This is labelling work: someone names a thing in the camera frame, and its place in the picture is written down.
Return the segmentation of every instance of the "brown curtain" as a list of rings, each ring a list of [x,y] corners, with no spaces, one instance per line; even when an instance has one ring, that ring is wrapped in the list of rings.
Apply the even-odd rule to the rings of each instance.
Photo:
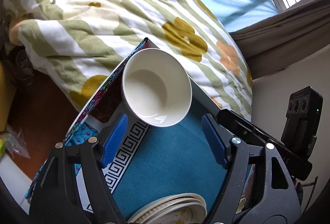
[[[275,73],[330,44],[330,0],[302,0],[230,35],[253,79]]]

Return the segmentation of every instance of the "stacked plate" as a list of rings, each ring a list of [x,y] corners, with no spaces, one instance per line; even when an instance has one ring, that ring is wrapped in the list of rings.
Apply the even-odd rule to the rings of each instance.
[[[155,200],[137,212],[128,223],[189,224],[202,223],[206,217],[206,203],[195,193],[182,193]]]

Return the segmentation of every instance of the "metal rivet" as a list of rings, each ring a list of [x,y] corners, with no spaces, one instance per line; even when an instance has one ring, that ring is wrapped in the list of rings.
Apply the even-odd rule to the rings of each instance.
[[[95,143],[97,141],[97,137],[90,137],[89,139],[88,139],[88,142],[89,143]]]
[[[59,142],[55,144],[55,148],[60,149],[61,147],[63,147],[63,143]]]
[[[267,149],[274,149],[275,146],[272,143],[266,143]]]
[[[239,138],[232,138],[231,141],[235,144],[239,144],[241,142]]]

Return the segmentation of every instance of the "floral bedding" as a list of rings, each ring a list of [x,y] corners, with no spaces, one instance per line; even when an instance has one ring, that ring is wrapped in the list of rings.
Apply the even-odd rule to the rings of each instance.
[[[9,38],[25,46],[80,110],[148,37],[220,108],[250,119],[252,79],[240,50],[199,0],[3,0]]]

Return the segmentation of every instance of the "brown floor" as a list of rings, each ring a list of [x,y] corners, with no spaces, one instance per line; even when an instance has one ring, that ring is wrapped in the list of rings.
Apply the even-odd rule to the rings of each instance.
[[[78,112],[49,76],[35,71],[27,93],[17,91],[8,123],[14,130],[23,130],[31,159],[14,155],[13,161],[33,178],[50,150],[65,134]]]

